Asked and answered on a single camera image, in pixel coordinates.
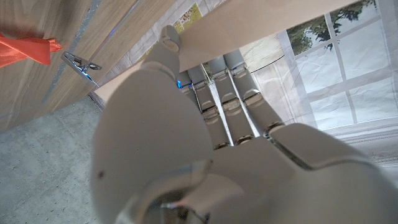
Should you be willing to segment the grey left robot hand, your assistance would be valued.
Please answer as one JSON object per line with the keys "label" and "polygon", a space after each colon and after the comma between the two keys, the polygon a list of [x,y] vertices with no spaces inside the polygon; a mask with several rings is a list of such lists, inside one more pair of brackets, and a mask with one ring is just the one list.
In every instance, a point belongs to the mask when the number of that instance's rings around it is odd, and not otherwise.
{"label": "grey left robot hand", "polygon": [[215,146],[178,88],[180,37],[162,29],[96,128],[91,193],[103,223],[396,223],[397,188],[355,148],[250,102],[264,130]]}

